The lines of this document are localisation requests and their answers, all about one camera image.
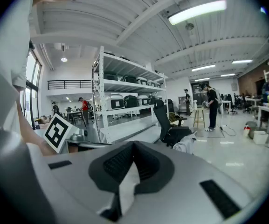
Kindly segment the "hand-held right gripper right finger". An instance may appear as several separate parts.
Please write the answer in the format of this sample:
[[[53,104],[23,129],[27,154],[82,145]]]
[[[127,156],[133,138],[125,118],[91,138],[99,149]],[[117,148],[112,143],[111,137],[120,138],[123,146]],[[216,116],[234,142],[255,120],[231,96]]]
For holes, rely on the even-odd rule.
[[[159,192],[136,195],[122,224],[218,224],[225,220],[201,183],[214,181],[242,210],[250,194],[233,178],[195,155],[147,144],[174,163],[174,175]]]

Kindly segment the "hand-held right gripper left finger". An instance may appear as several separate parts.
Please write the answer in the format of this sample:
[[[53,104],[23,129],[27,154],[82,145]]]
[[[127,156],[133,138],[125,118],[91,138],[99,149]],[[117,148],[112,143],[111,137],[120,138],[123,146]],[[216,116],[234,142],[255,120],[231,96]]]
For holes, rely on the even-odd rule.
[[[134,163],[134,142],[47,157],[56,224],[134,224],[120,185]]]

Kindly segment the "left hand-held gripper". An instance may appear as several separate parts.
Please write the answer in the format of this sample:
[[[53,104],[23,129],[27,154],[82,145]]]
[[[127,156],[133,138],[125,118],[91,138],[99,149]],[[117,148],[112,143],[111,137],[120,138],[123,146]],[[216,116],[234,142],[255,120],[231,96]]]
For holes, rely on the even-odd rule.
[[[49,122],[43,137],[57,153],[87,151],[109,145],[89,141],[86,130],[77,128],[57,114]]]

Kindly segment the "grey clothes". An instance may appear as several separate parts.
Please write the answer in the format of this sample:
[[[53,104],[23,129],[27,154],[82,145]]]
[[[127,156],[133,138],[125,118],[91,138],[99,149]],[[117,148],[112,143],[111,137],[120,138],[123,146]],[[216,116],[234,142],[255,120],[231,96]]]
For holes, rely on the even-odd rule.
[[[183,137],[178,143],[176,143],[172,148],[173,150],[184,152],[187,154],[193,154],[193,144],[196,141],[196,136],[194,133]]]

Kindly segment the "person's left forearm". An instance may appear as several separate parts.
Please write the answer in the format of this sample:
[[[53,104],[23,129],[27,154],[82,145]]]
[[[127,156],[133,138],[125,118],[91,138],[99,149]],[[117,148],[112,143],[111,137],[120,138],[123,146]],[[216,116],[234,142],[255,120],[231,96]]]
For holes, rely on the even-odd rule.
[[[26,143],[31,143],[37,145],[44,156],[55,155],[56,152],[49,144],[39,135],[37,135],[32,129],[31,125],[28,123],[21,111],[20,101],[16,100],[17,110],[18,110],[18,119],[20,124],[20,131],[23,140]]]

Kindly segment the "black mesh office chair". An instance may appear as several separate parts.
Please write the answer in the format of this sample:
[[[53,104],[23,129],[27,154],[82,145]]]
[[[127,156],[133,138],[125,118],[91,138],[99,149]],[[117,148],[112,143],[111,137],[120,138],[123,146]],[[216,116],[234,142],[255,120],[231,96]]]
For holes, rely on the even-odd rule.
[[[167,147],[173,147],[184,137],[192,134],[192,131],[186,126],[172,126],[165,112],[164,106],[165,105],[162,100],[156,99],[154,101],[153,110],[161,126],[160,140],[165,143]]]

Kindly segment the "black balcony railing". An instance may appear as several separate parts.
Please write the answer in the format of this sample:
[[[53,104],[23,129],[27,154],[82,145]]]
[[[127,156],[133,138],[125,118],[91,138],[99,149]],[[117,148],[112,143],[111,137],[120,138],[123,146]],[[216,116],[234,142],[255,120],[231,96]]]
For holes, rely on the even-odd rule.
[[[48,90],[90,88],[90,80],[48,80]]]

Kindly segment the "white metal shelving rack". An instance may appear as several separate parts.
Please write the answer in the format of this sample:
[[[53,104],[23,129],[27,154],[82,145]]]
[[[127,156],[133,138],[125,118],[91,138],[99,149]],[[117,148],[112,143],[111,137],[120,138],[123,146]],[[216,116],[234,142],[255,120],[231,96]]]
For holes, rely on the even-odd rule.
[[[167,101],[166,76],[100,47],[91,70],[94,121],[100,142],[154,143],[160,127],[154,102]]]

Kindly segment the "tall window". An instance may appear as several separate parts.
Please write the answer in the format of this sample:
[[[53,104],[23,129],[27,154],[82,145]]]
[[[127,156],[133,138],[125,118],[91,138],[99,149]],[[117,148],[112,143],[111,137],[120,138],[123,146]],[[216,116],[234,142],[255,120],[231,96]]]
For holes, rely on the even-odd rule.
[[[41,64],[32,49],[29,50],[26,66],[26,88],[20,92],[20,105],[27,122],[35,130],[39,118],[38,94]]]

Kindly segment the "round wooden side table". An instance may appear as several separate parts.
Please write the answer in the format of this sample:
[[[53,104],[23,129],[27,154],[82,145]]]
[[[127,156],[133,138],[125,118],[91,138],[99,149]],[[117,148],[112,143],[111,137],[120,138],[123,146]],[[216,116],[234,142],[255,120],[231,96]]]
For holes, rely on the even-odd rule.
[[[197,107],[196,109],[194,109],[193,127],[197,127],[198,129],[200,124],[205,127],[205,116],[203,107]]]

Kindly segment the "row of screen-fronted appliances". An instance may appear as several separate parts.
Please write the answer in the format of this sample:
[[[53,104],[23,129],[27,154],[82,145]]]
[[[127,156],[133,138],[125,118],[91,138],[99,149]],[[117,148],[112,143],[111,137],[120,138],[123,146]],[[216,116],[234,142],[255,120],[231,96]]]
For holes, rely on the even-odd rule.
[[[100,52],[92,66],[92,88],[102,110],[145,109],[165,91],[165,77],[144,66],[107,52]]]

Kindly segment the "grey bag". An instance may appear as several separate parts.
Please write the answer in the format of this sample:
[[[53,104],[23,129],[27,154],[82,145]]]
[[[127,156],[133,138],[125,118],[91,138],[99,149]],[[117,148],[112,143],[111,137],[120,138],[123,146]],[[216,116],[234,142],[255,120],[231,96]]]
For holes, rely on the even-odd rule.
[[[257,122],[247,121],[245,125],[249,125],[251,127],[248,137],[250,139],[253,139],[254,131],[259,131],[259,128],[257,126]]]

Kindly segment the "white plastic bin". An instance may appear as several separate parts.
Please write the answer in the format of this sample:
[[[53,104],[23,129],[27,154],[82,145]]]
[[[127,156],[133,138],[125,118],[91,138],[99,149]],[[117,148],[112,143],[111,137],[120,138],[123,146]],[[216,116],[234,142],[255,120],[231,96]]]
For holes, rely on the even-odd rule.
[[[254,131],[253,141],[255,144],[263,145],[267,142],[268,136],[265,131]]]

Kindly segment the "person's white shirt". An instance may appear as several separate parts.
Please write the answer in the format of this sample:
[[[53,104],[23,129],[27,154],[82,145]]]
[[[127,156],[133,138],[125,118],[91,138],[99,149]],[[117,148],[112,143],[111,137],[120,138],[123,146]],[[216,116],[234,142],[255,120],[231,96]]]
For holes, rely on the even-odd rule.
[[[15,0],[0,19],[0,128],[20,133],[18,89],[26,87],[33,0]]]

